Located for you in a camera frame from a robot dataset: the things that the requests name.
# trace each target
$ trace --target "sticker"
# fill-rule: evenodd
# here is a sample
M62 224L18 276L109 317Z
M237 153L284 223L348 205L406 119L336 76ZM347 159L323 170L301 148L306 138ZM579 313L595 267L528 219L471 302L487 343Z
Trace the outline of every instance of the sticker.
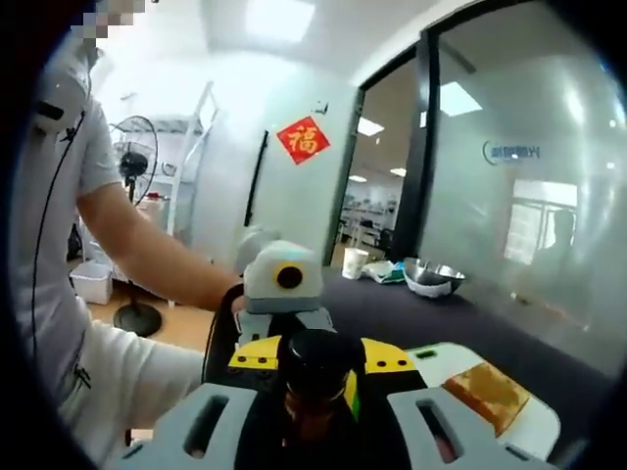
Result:
M285 127L276 136L296 165L331 146L311 116Z

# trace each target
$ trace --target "ceiling light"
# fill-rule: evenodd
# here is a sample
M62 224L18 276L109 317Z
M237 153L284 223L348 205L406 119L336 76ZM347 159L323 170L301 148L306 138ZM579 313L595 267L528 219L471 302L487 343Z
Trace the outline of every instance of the ceiling light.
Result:
M459 116L483 108L459 83L452 81L440 87L440 109L448 116Z
M617 124L620 124L621 127L625 127L627 123L625 109L618 99L614 99L614 113L616 114Z
M368 137L378 134L385 127L377 124L376 122L372 122L370 119L366 119L365 117L360 117L360 123L357 126L357 132L359 134L367 135Z
M566 105L568 106L568 110L572 114L573 118L583 124L586 120L586 110L584 110L584 105L581 104L581 100L579 96L574 91L569 91L566 94Z
M392 174L396 174L397 176L401 176L402 178L405 178L405 175L407 174L408 171L404 168L392 168L390 172Z
M300 42L310 27L315 5L298 0L250 0L248 32L257 36Z

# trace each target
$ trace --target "doorway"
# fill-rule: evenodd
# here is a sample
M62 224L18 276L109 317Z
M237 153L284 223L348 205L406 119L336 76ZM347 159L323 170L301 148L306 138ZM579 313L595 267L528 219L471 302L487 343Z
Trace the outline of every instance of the doorway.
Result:
M401 57L365 89L362 116L342 203L331 265L357 247L372 259L386 259L403 190L416 101L416 59Z

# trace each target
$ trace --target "paper cup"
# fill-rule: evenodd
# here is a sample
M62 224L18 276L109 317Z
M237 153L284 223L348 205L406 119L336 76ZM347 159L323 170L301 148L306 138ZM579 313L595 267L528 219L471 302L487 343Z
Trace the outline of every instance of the paper cup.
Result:
M342 276L347 279L359 279L362 277L363 267L368 261L368 252L358 248L347 248L344 250L344 264L342 266Z

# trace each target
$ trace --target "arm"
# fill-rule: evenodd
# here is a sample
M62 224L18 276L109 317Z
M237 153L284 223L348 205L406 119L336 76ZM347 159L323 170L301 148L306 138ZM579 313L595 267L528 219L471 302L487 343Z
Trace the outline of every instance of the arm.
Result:
M217 310L239 277L194 255L144 219L128 200L112 156L107 121L91 102L85 126L78 211L103 250L138 285L181 304ZM235 303L237 310L241 300Z
M133 282L160 297L216 310L226 291L240 282L145 219L120 184L100 187L77 205L107 255Z

